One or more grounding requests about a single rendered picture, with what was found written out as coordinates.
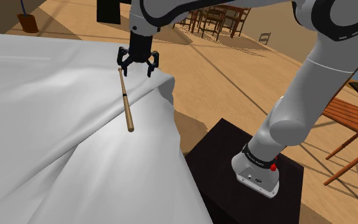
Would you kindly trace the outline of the black cabinet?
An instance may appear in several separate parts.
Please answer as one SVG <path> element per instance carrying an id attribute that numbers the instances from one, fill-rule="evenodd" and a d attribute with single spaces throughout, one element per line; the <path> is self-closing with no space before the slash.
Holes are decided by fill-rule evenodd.
<path id="1" fill-rule="evenodd" d="M 121 3 L 131 4 L 132 0 L 97 0 L 97 22 L 120 25 Z"/>

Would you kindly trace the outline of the dark robot stand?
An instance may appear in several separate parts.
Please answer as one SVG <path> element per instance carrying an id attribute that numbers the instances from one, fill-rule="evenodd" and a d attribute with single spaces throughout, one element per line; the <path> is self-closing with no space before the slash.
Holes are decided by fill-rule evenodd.
<path id="1" fill-rule="evenodd" d="M 279 190 L 265 197 L 240 183 L 231 167 L 250 138 L 220 119 L 185 157 L 213 224 L 299 224 L 303 166 L 278 155 Z"/>

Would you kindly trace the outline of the bed with white sheet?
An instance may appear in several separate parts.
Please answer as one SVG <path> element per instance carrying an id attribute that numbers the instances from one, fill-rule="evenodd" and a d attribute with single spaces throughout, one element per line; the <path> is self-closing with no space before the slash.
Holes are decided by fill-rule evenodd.
<path id="1" fill-rule="evenodd" d="M 173 76 L 118 44 L 0 34 L 0 224 L 212 224 L 180 149 Z"/>

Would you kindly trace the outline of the wooden slatted chair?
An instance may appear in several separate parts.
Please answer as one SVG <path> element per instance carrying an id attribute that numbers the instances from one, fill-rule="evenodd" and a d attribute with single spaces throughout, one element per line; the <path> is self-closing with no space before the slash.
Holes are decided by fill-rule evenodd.
<path id="1" fill-rule="evenodd" d="M 339 123 L 340 125 L 352 130 L 355 134 L 341 144 L 337 149 L 331 152 L 326 160 L 329 160 L 331 157 L 335 156 L 338 152 L 352 143 L 355 139 L 358 138 L 358 106 L 355 106 L 347 101 L 341 100 L 337 97 L 331 100 L 331 102 L 326 106 L 322 115 L 330 118 L 331 120 Z M 339 170 L 336 174 L 330 177 L 327 181 L 324 182 L 324 185 L 327 186 L 331 182 L 337 180 L 340 176 L 345 174 L 351 168 L 358 164 L 358 157 L 351 161 L 344 168 Z"/>

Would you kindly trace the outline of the wooden baseball bat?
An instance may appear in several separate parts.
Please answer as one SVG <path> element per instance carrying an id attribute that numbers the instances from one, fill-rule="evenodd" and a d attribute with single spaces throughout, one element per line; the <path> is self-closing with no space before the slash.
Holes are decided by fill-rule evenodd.
<path id="1" fill-rule="evenodd" d="M 125 110 L 125 118 L 126 118 L 126 122 L 127 122 L 127 129 L 129 132 L 133 132 L 134 131 L 134 123 L 133 123 L 133 119 L 132 119 L 132 114 L 131 114 L 131 110 L 130 110 L 130 105 L 129 105 L 129 101 L 128 101 L 128 97 L 127 97 L 127 91 L 125 88 L 125 83 L 123 80 L 123 74 L 122 74 L 122 68 L 118 68 L 118 72 L 120 75 L 120 83 L 121 83 L 121 89 L 122 89 L 122 96 L 123 96 L 123 105 L 124 105 L 124 110 Z"/>

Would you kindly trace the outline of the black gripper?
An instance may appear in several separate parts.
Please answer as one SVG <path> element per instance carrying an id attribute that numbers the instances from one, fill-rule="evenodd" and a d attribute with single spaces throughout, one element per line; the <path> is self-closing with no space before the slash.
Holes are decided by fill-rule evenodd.
<path id="1" fill-rule="evenodd" d="M 130 32 L 129 49 L 120 46 L 117 56 L 117 64 L 122 68 L 124 76 L 127 76 L 127 67 L 132 62 L 146 62 L 148 65 L 147 76 L 148 78 L 151 77 L 151 73 L 155 70 L 155 68 L 159 67 L 160 58 L 157 51 L 151 52 L 152 41 L 152 36 L 142 36 L 134 33 L 133 31 Z"/>

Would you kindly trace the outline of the brown plant pot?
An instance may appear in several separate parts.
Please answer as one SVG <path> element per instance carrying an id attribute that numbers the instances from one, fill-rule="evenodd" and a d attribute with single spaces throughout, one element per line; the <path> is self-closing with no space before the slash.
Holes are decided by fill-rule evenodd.
<path id="1" fill-rule="evenodd" d="M 22 13 L 17 14 L 17 18 L 20 22 L 20 25 L 22 26 L 22 30 L 27 33 L 39 32 L 35 16 L 26 12 L 23 0 L 20 0 L 20 6 Z"/>

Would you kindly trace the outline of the wooden dining chair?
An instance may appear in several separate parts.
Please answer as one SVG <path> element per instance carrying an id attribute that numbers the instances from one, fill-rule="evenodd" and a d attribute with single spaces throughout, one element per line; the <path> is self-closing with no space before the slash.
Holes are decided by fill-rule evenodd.
<path id="1" fill-rule="evenodd" d="M 174 23 L 172 28 L 174 28 L 176 24 L 179 24 L 181 26 L 187 26 L 188 30 L 192 31 L 193 27 L 195 26 L 197 15 L 198 15 L 198 10 L 189 11 L 186 17 L 182 21 L 178 23 Z"/>
<path id="2" fill-rule="evenodd" d="M 197 32 L 202 32 L 201 38 L 205 31 L 208 31 L 212 36 L 217 34 L 216 40 L 218 40 L 226 12 L 227 7 L 223 5 L 209 6 L 200 10 Z"/>
<path id="3" fill-rule="evenodd" d="M 251 8 L 239 8 L 235 6 L 224 6 L 226 13 L 223 18 L 222 28 L 229 28 L 230 38 L 233 38 L 235 33 L 241 35 L 244 22 L 247 19 Z"/>

